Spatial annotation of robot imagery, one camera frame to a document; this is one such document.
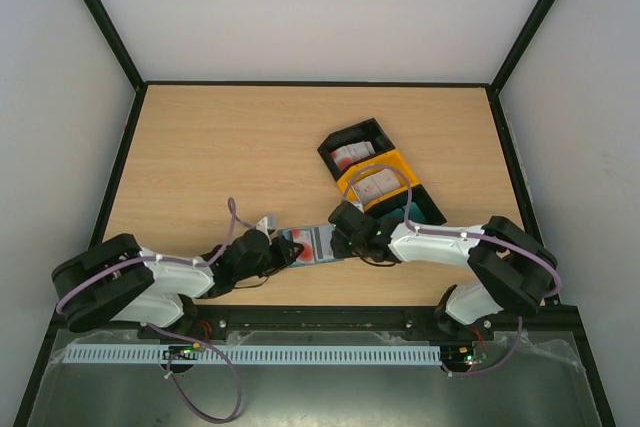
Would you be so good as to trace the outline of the yellow bin with cards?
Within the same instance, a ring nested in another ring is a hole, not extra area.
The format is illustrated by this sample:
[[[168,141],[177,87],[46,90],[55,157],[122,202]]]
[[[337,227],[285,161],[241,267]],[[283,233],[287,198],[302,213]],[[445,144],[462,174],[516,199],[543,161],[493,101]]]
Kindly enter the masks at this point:
[[[407,185],[421,184],[397,149],[365,158],[363,148],[340,147],[330,158],[338,168],[339,190],[348,201],[359,203],[365,210],[393,195],[406,193]]]

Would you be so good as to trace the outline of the black bin with red cards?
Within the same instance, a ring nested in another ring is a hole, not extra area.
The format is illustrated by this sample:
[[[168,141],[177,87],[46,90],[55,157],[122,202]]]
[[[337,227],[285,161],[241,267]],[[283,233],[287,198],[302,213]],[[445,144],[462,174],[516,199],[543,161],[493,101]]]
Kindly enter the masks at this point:
[[[363,160],[395,148],[375,118],[333,132],[317,148],[334,181]]]

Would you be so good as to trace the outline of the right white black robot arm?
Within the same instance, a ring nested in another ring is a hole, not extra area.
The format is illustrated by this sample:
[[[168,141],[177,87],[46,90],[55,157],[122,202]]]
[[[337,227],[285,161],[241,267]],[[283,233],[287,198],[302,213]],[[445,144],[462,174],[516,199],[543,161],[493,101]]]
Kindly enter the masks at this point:
[[[407,216],[378,220],[343,201],[329,223],[338,258],[378,266],[425,261],[471,271],[475,279],[449,287],[434,310],[436,328],[451,338],[500,312],[533,317],[562,285],[556,258],[506,217],[469,227],[433,226]]]

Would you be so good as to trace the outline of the black bin with teal cards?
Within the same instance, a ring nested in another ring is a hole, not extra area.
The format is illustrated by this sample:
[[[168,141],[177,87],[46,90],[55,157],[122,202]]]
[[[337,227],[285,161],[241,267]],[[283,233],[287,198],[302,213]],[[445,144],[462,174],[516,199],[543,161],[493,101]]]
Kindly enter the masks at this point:
[[[412,222],[441,226],[447,222],[446,217],[433,201],[426,189],[418,184],[411,189],[411,204],[406,208],[408,190],[406,187],[384,195],[365,207],[365,213],[375,219],[401,218],[409,212]]]

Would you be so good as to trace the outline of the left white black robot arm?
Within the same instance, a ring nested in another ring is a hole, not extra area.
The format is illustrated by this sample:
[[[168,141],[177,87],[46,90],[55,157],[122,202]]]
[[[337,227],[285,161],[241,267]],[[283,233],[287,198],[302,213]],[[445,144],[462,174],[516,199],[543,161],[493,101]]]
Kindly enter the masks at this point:
[[[266,279],[303,252],[302,244],[258,229],[191,258],[153,252],[120,234],[54,269],[56,313],[77,333],[109,322],[168,327],[194,300],[221,297],[253,277]]]

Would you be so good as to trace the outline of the teal card holder wallet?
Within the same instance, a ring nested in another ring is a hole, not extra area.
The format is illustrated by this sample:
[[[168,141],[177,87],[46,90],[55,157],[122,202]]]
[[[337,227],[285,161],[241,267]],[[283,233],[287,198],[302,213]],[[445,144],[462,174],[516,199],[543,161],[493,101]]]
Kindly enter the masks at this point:
[[[291,268],[294,268],[342,261],[342,258],[337,258],[334,255],[331,247],[333,233],[334,226],[326,223],[281,229],[277,235],[303,246],[302,253],[290,265]]]

